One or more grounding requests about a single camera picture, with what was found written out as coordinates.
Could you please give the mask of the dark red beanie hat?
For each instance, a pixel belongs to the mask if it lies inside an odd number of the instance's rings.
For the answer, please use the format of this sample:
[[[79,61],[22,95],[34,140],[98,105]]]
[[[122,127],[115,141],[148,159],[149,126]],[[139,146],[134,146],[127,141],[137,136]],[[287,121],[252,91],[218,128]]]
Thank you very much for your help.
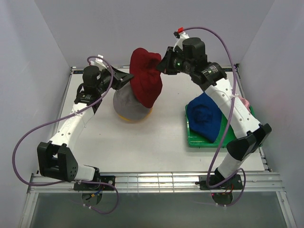
[[[161,73],[156,69],[161,55],[139,47],[130,59],[131,88],[137,100],[146,108],[152,108],[162,91]]]

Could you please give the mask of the grey bucket hat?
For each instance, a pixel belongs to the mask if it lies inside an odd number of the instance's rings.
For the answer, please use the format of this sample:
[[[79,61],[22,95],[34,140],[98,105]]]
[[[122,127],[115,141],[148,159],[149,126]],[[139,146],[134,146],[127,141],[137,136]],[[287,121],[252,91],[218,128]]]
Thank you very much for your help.
[[[129,82],[123,88],[115,91],[113,107],[117,114],[130,119],[143,117],[150,110],[138,101]]]

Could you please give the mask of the yellow bucket hat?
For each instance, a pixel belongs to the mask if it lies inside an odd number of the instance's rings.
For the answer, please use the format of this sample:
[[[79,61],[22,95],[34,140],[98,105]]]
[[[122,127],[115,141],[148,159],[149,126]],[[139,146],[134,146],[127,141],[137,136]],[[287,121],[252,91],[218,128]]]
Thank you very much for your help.
[[[126,117],[123,117],[123,116],[121,116],[121,115],[119,115],[118,114],[118,117],[120,117],[122,120],[124,120],[124,121],[127,121],[127,122],[131,122],[131,123],[135,123],[135,122],[140,122],[140,121],[143,121],[144,119],[146,119],[150,114],[151,114],[151,112],[153,111],[153,109],[151,108],[150,110],[149,110],[149,112],[145,115],[145,116],[143,116],[143,117],[137,117],[137,118],[126,118]]]

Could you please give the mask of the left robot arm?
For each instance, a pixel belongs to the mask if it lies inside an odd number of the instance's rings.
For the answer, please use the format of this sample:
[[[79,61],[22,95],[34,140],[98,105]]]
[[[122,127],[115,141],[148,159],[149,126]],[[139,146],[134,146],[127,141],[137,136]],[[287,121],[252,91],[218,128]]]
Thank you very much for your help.
[[[39,171],[42,176],[66,182],[84,181],[91,190],[100,186],[101,179],[97,175],[99,169],[79,164],[72,151],[81,132],[98,110],[102,96],[110,89],[121,89],[132,78],[132,74],[114,67],[84,68],[83,82],[77,88],[69,117],[48,142],[41,142],[37,147]]]

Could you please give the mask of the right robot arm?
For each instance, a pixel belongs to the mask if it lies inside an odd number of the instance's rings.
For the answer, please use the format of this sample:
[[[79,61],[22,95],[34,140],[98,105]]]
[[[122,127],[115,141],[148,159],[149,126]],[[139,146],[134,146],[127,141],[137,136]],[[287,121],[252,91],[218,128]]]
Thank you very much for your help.
[[[266,140],[272,128],[261,124],[235,94],[226,72],[216,62],[209,62],[205,43],[186,33],[177,36],[173,47],[168,47],[157,69],[166,75],[185,73],[217,105],[232,127],[235,139],[226,146],[228,153],[215,169],[214,175],[207,175],[208,188],[225,189],[232,183],[242,163]]]

